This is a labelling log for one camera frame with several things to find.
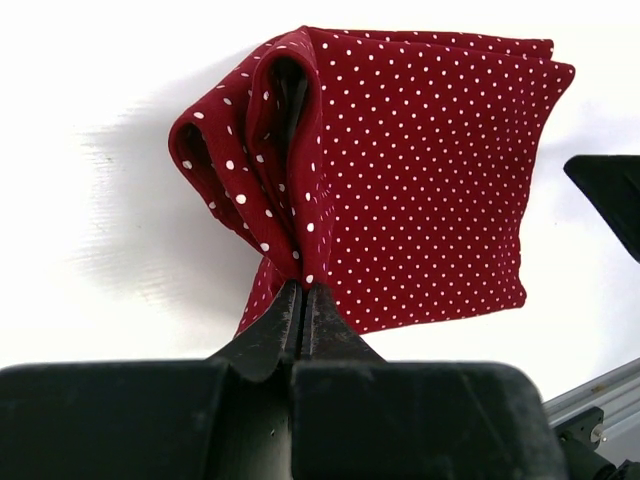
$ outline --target polka dot fabric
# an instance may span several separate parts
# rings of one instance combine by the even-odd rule
[[[238,332],[289,278],[359,333],[524,305],[519,228],[544,124],[574,77],[550,40],[302,27],[185,111],[171,155],[260,252]],[[292,137],[289,62],[305,76]]]

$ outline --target folded cloth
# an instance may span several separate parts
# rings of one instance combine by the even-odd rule
[[[301,27],[173,125],[173,160],[260,252],[238,333],[290,278],[359,333],[524,305],[519,228],[574,77],[550,40]]]

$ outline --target metal bolt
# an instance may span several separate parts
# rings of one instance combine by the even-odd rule
[[[591,442],[592,443],[606,442],[607,441],[607,437],[604,434],[603,427],[604,426],[601,423],[596,425],[595,427],[593,427],[593,430],[591,430]]]

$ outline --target fabric fold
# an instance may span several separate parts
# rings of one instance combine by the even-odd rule
[[[213,216],[263,256],[238,332],[289,278],[359,333],[524,305],[519,228],[574,77],[553,42],[301,27],[169,135]]]

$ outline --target white surface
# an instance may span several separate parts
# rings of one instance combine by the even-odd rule
[[[534,3],[2,3],[0,365],[200,357],[231,338],[259,258],[209,216],[167,132],[248,48],[301,24],[551,37],[577,71],[522,229],[526,307],[370,334],[374,348],[514,364],[547,399],[639,357],[640,266],[562,173],[577,153],[640,153],[637,15]]]

